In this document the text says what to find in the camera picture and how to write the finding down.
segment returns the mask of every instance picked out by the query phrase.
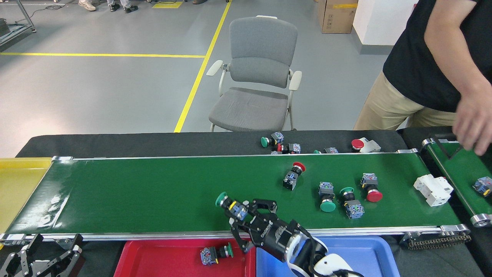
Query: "hand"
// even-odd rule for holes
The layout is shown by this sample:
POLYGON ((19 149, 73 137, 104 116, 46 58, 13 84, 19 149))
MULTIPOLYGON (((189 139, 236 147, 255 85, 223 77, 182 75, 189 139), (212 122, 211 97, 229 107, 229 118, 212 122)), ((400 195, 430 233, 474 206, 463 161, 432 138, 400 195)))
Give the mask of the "hand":
POLYGON ((453 133, 466 150, 475 144, 475 153, 485 154, 492 142, 492 86, 461 95, 453 133))

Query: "chair backrest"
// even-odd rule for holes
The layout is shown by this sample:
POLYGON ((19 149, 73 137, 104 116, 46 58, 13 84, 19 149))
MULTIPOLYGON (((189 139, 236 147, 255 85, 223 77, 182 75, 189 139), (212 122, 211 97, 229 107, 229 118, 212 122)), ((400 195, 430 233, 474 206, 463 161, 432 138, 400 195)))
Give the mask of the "chair backrest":
POLYGON ((237 82, 287 87, 297 28, 280 19, 246 17, 230 25, 231 78, 237 82))

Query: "yellow floor line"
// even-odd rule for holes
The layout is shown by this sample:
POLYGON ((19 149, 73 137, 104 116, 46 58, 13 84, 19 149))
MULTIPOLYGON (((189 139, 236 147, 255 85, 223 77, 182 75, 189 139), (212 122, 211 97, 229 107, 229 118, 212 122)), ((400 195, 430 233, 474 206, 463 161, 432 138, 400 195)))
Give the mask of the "yellow floor line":
POLYGON ((188 99, 186 100, 186 103, 184 104, 183 111, 181 112, 181 116, 178 119, 178 123, 176 124, 176 127, 174 128, 175 133, 181 132, 181 129, 183 128, 183 124, 185 123, 186 116, 188 115, 189 108, 191 107, 191 103, 193 102, 193 98, 195 98, 196 91, 198 89, 198 86, 200 85, 200 82, 202 80, 203 73, 205 72, 205 67, 207 66, 207 63, 209 62, 210 55, 212 54, 212 51, 214 50, 215 42, 217 41, 218 34, 220 33, 220 29, 222 29, 222 25, 224 24, 225 16, 227 15, 227 12, 229 11, 229 7, 231 6, 232 0, 227 3, 224 13, 222 14, 222 17, 220 19, 220 22, 217 26, 217 29, 215 30, 214 37, 212 38, 212 41, 210 42, 209 50, 207 51, 207 54, 205 55, 205 58, 203 59, 202 66, 200 67, 200 70, 198 71, 198 75, 196 76, 195 83, 193 84, 193 87, 191 88, 191 91, 188 95, 188 99))
POLYGON ((153 58, 205 58, 203 55, 166 54, 109 54, 109 53, 11 53, 0 52, 0 56, 61 56, 61 57, 153 57, 153 58))

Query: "black t-shirt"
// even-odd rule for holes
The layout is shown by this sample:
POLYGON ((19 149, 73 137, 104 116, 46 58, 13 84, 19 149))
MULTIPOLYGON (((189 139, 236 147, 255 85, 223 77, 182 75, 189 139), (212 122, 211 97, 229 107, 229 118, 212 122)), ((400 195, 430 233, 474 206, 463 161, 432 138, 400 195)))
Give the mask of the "black t-shirt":
MULTIPOLYGON (((477 2, 461 24, 471 57, 492 83, 492 0, 477 2)), ((420 0, 386 60, 383 72, 410 100, 436 110, 455 112, 461 95, 444 76, 424 42, 435 0, 420 0)))

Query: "red tray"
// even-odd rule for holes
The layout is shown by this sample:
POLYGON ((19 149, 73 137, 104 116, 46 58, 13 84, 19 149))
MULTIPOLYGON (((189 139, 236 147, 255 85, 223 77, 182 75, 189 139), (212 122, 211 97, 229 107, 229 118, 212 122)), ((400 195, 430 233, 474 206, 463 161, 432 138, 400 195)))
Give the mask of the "red tray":
POLYGON ((128 241, 114 277, 256 277, 256 249, 244 254, 234 239, 128 241), (200 250, 230 242, 234 258, 204 266, 200 250))

